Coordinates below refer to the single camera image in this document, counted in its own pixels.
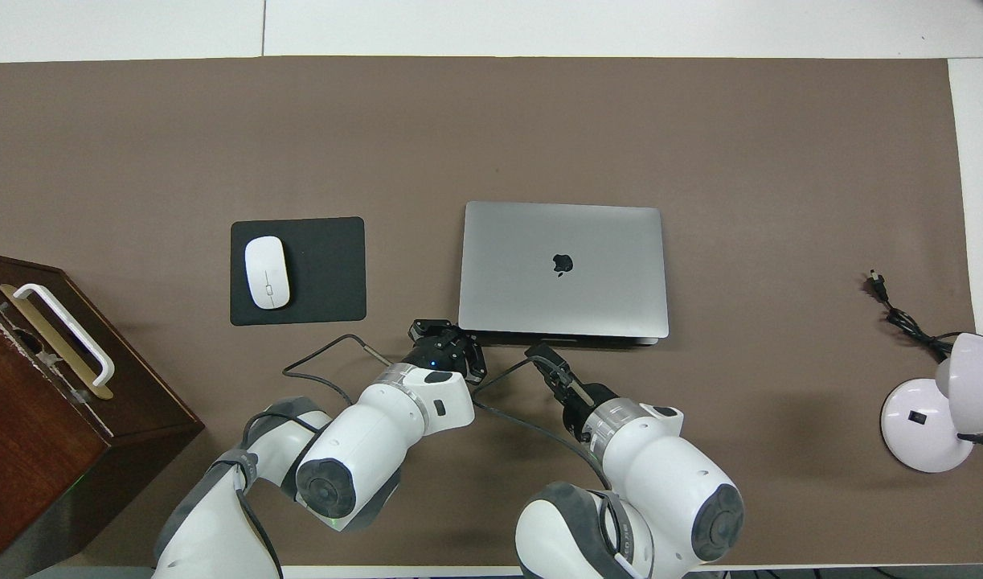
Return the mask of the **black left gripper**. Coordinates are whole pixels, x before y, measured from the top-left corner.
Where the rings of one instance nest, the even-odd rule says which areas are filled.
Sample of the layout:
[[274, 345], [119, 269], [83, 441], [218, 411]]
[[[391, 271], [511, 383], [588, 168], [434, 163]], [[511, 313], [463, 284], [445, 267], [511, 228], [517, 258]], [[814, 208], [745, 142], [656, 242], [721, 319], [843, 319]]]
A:
[[476, 337], [447, 319], [417, 319], [409, 329], [413, 347], [404, 363], [443, 372], [458, 372], [470, 385], [480, 384], [488, 370]]

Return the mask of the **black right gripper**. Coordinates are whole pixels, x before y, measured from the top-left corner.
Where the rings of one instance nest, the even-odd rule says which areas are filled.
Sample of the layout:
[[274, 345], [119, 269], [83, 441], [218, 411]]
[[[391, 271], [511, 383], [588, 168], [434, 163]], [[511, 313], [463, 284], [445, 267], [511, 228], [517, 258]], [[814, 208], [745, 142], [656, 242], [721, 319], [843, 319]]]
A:
[[578, 442], [587, 442], [589, 436], [583, 434], [584, 425], [595, 409], [617, 399], [616, 393], [604, 384], [579, 382], [566, 360], [549, 344], [532, 345], [526, 349], [525, 356], [546, 372], [546, 385], [563, 407], [562, 421], [566, 431]]

